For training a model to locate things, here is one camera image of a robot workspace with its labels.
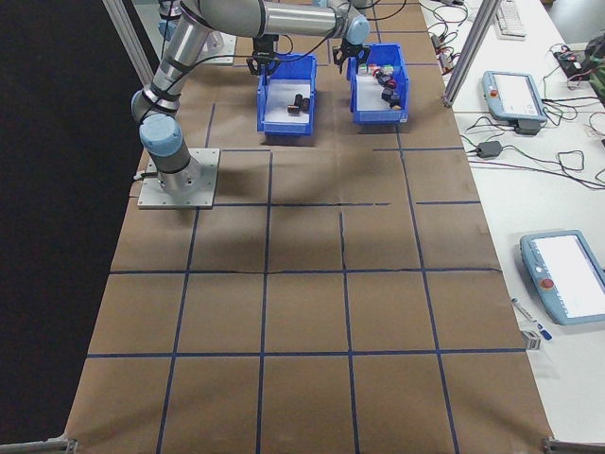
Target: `table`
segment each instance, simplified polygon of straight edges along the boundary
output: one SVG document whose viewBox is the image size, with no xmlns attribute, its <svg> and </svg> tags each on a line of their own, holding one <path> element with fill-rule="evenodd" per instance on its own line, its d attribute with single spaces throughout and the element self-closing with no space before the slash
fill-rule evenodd
<svg viewBox="0 0 605 454">
<path fill-rule="evenodd" d="M 435 2 L 422 3 L 430 8 Z M 467 2 L 471 10 L 479 2 Z M 480 88 L 480 79 L 487 70 L 530 73 L 544 94 L 542 78 L 557 64 L 549 48 L 562 43 L 562 38 L 538 0 L 517 2 L 522 21 L 527 28 L 524 42 L 499 40 L 493 26 L 479 49 L 475 62 L 454 103 L 460 133 L 483 114 L 487 105 Z M 458 11 L 440 9 L 446 18 L 459 17 Z M 433 15 L 423 10 L 429 25 Z M 461 50 L 461 44 L 470 29 L 468 21 L 459 28 L 452 46 Z M 565 86 L 565 76 L 558 70 L 547 79 L 550 98 L 594 96 L 586 83 L 576 91 Z M 536 137 L 524 137 L 512 132 L 498 137 L 503 145 L 515 145 L 523 151 L 552 159 L 558 151 L 582 149 L 586 156 L 584 176 L 594 176 L 605 168 L 605 148 L 599 137 L 588 126 L 592 112 L 603 112 L 599 103 L 580 108 L 579 118 L 562 122 L 558 128 L 548 125 Z M 599 116 L 605 124 L 605 115 Z M 474 135 L 473 139 L 487 139 L 492 132 Z M 499 162 L 519 166 L 537 166 L 512 150 L 498 158 Z M 551 322 L 540 303 L 521 263 L 519 238 L 527 233 L 546 230 L 581 230 L 597 260 L 605 264 L 605 191 L 590 191 L 563 178 L 516 170 L 494 170 L 493 167 L 472 165 L 473 176 L 483 204 L 494 245 L 511 296 L 517 297 L 553 334 L 552 341 L 543 341 L 539 351 L 529 352 L 529 359 L 544 403 L 546 415 L 555 437 L 583 443 L 605 441 L 605 323 L 581 326 L 558 326 Z M 517 314 L 520 327 L 527 322 Z"/>
</svg>

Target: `marker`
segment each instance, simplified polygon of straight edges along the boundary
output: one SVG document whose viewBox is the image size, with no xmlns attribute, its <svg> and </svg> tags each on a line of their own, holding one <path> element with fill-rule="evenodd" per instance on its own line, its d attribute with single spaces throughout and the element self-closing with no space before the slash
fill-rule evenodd
<svg viewBox="0 0 605 454">
<path fill-rule="evenodd" d="M 517 310 L 519 312 L 521 312 L 523 314 L 523 316 L 528 319 L 530 322 L 532 322 L 533 324 L 536 325 L 536 327 L 538 328 L 538 331 L 540 331 L 540 334 L 542 334 L 542 337 L 545 338 L 547 341 L 550 341 L 552 339 L 552 335 L 546 331 L 546 328 L 544 328 L 530 313 L 527 309 L 525 309 L 523 306 L 521 306 L 521 303 L 519 303 L 519 300 L 517 300 L 516 298 L 512 298 L 510 300 L 510 302 L 512 303 L 513 306 L 515 306 L 517 308 Z"/>
</svg>

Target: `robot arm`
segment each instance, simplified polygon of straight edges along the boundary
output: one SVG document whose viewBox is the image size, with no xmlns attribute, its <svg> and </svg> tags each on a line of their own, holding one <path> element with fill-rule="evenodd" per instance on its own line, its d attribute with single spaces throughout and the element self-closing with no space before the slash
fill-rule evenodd
<svg viewBox="0 0 605 454">
<path fill-rule="evenodd" d="M 314 0 L 297 6 L 263 0 L 181 0 L 181 19 L 153 81 L 137 92 L 131 103 L 141 140 L 158 169 L 162 188 L 179 194 L 195 190 L 199 172 L 174 120 L 187 74 L 199 63 L 209 35 L 222 31 L 240 37 L 301 34 L 342 38 L 342 62 L 361 50 L 370 34 L 365 11 L 372 0 Z"/>
</svg>

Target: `brown paper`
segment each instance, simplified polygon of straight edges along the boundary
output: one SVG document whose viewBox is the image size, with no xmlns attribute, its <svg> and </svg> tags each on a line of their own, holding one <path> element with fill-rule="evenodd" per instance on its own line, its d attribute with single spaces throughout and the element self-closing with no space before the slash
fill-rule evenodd
<svg viewBox="0 0 605 454">
<path fill-rule="evenodd" d="M 316 52 L 311 137 L 256 133 L 244 59 L 191 75 L 179 119 L 190 146 L 222 148 L 217 205 L 130 200 L 67 427 L 83 453 L 540 452 L 550 429 L 421 7 L 372 30 L 410 63 L 405 124 L 353 124 L 325 66 L 340 40 Z"/>
</svg>

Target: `power adapter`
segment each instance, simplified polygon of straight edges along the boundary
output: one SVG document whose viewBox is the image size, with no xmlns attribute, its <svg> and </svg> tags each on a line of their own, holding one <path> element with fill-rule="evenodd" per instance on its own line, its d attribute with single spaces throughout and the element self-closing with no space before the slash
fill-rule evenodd
<svg viewBox="0 0 605 454">
<path fill-rule="evenodd" d="M 536 135 L 542 129 L 542 123 L 538 120 L 517 120 L 514 131 L 517 134 Z"/>
<path fill-rule="evenodd" d="M 500 156 L 502 145 L 497 140 L 481 142 L 476 148 L 476 155 L 481 159 L 492 159 Z"/>
</svg>

